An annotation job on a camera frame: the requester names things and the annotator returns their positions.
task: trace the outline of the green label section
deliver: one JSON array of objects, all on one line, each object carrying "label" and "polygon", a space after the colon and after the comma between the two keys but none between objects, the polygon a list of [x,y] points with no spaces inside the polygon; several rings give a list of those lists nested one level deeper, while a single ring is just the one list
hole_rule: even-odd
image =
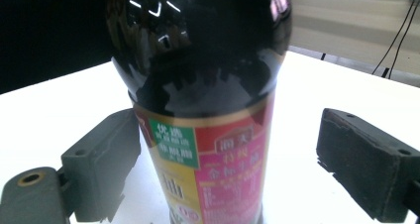
[{"label": "green label section", "polygon": [[152,132],[162,159],[198,168],[197,148],[192,128],[170,126],[150,119]]}]

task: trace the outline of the pink label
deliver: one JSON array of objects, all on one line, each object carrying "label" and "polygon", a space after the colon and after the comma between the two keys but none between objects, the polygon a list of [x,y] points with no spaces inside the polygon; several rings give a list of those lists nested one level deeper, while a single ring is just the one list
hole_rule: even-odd
[{"label": "pink label", "polygon": [[[217,149],[217,154],[201,155],[202,169],[195,172],[202,215],[208,224],[251,223],[260,208],[265,133],[252,138],[250,130],[244,129],[224,139],[232,137],[242,141],[234,144],[241,145],[223,153]],[[216,142],[216,148],[221,147],[220,141],[223,139]]]}]

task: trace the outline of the black cable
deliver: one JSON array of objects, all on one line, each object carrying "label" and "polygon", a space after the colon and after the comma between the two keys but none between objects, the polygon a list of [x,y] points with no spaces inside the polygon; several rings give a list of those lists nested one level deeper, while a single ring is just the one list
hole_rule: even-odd
[{"label": "black cable", "polygon": [[410,15],[411,9],[413,8],[413,5],[414,5],[415,1],[416,0],[413,0],[413,2],[411,2],[410,8],[408,9],[407,15],[405,15],[404,22],[402,23],[401,27],[399,28],[398,33],[395,35],[395,38],[393,39],[391,45],[389,46],[388,51],[386,51],[385,55],[380,60],[380,62],[377,64],[376,68],[374,69],[374,71],[371,74],[374,74],[376,72],[376,70],[382,64],[383,60],[386,58],[386,56],[388,56],[388,53],[391,50],[391,48],[392,48],[393,44],[395,43],[396,39],[398,38],[398,35],[401,33],[402,28],[404,28],[405,22],[407,22],[408,16]]},{"label": "black cable", "polygon": [[393,61],[393,63],[392,63],[392,67],[391,67],[391,69],[389,70],[389,76],[388,76],[388,79],[390,79],[390,78],[391,78],[392,70],[393,70],[393,68],[394,68],[394,66],[395,66],[396,59],[398,58],[398,53],[399,53],[399,50],[400,50],[400,48],[401,48],[402,42],[404,41],[405,36],[407,35],[408,30],[410,29],[411,23],[413,22],[414,15],[416,14],[416,11],[417,11],[417,8],[418,8],[419,4],[420,4],[420,0],[418,0],[418,1],[417,1],[416,7],[414,8],[414,11],[413,11],[413,14],[411,15],[410,21],[408,22],[407,29],[405,30],[405,33],[404,33],[404,35],[402,36],[401,42],[399,42],[398,49],[396,50],[396,53],[395,53],[395,58],[394,58],[394,61]]}]

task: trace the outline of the black background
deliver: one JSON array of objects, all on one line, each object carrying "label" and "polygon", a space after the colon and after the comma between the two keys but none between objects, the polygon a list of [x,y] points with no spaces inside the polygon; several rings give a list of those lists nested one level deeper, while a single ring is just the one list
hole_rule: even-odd
[{"label": "black background", "polygon": [[0,0],[0,93],[111,56],[105,0]]}]

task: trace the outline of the bolt hole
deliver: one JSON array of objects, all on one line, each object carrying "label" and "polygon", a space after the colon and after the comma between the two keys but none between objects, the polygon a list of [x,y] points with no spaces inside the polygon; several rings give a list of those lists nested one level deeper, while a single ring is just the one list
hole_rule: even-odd
[{"label": "bolt hole", "polygon": [[405,150],[402,150],[402,149],[398,150],[398,152],[401,153],[402,155],[406,155],[406,156],[411,155],[411,153],[409,151],[405,151]]},{"label": "bolt hole", "polygon": [[29,176],[25,177],[24,179],[22,179],[22,182],[24,182],[24,183],[28,183],[28,182],[35,181],[35,180],[37,180],[38,178],[40,178],[40,175],[39,175],[39,174],[37,174],[37,173],[34,173],[34,174],[31,174],[31,175],[29,175]]},{"label": "bolt hole", "polygon": [[77,156],[83,156],[84,154],[86,154],[86,151],[84,151],[84,150],[78,150],[78,151],[76,151],[76,153],[75,153]]},{"label": "bolt hole", "polygon": [[30,186],[33,185],[39,181],[41,181],[44,177],[44,174],[42,172],[33,172],[28,175],[23,176],[18,181],[18,185],[20,186]]}]

